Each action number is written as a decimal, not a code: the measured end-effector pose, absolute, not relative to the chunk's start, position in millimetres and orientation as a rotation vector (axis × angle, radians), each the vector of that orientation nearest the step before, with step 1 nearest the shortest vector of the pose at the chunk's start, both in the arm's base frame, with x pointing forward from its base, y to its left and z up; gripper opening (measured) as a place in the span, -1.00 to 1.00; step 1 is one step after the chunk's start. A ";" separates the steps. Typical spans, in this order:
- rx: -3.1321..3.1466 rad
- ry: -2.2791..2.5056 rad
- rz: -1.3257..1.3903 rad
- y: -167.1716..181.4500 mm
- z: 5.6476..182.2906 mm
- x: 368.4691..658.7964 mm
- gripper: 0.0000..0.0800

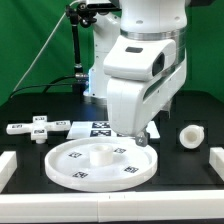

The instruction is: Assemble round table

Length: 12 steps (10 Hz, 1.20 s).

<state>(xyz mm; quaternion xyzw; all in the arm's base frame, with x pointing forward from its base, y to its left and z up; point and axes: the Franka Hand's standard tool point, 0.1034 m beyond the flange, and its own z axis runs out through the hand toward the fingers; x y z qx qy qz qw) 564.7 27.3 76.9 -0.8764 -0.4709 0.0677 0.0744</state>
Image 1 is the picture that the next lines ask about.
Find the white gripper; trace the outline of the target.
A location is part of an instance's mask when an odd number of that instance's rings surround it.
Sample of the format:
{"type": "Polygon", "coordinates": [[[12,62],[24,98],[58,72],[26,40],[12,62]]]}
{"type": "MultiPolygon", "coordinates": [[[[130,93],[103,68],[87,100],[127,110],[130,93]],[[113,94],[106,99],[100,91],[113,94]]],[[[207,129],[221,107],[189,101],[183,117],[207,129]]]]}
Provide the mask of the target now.
{"type": "Polygon", "coordinates": [[[186,63],[175,65],[176,43],[172,39],[137,41],[120,36],[104,60],[107,110],[113,131],[136,136],[137,146],[148,145],[141,132],[182,87],[186,63]]]}

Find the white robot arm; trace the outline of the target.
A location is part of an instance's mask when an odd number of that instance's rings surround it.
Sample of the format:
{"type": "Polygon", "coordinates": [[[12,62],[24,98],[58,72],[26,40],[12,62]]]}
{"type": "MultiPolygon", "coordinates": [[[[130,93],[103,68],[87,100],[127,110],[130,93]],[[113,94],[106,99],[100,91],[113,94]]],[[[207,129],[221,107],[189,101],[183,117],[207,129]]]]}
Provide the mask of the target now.
{"type": "Polygon", "coordinates": [[[111,129],[146,146],[148,123],[186,79],[186,0],[86,0],[94,64],[85,96],[107,105],[111,129]]]}

